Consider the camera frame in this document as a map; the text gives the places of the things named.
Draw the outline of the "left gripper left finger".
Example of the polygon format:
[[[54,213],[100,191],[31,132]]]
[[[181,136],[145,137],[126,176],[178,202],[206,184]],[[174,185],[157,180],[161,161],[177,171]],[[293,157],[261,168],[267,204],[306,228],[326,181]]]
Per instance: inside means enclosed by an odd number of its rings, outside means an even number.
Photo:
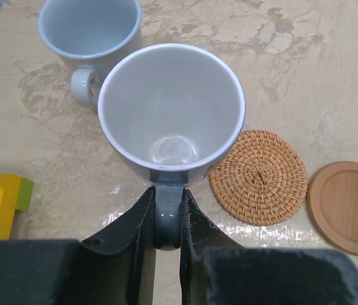
[[[83,241],[0,241],[0,304],[152,304],[155,189]]]

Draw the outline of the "grey white mug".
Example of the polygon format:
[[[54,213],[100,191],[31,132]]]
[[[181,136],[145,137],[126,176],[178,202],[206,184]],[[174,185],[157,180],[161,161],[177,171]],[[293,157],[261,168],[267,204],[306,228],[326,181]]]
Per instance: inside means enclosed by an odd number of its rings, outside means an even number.
[[[187,44],[142,48],[105,78],[98,97],[100,125],[122,161],[156,190],[156,248],[180,247],[183,191],[231,150],[246,109],[233,70]]]

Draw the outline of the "small woven rattan coaster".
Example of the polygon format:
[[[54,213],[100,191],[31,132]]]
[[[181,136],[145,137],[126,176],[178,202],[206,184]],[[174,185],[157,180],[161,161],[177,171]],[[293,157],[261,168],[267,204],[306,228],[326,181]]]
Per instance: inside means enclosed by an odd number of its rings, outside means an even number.
[[[236,219],[269,226],[292,217],[305,200],[308,175],[296,151],[265,130],[241,132],[209,182],[219,204]]]

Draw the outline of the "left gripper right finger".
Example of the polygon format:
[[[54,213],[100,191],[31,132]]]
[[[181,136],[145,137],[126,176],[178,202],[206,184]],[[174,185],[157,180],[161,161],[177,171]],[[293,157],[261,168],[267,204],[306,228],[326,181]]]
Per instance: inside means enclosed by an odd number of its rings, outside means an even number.
[[[358,304],[358,270],[337,250],[244,247],[184,190],[182,304]]]

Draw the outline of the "light blue cup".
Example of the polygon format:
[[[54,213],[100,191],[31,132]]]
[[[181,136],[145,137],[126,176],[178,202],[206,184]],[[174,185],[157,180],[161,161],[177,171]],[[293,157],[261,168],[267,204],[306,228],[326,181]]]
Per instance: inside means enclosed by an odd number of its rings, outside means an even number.
[[[100,88],[122,59],[142,48],[139,1],[46,1],[38,28],[46,46],[72,71],[71,94],[96,109]]]

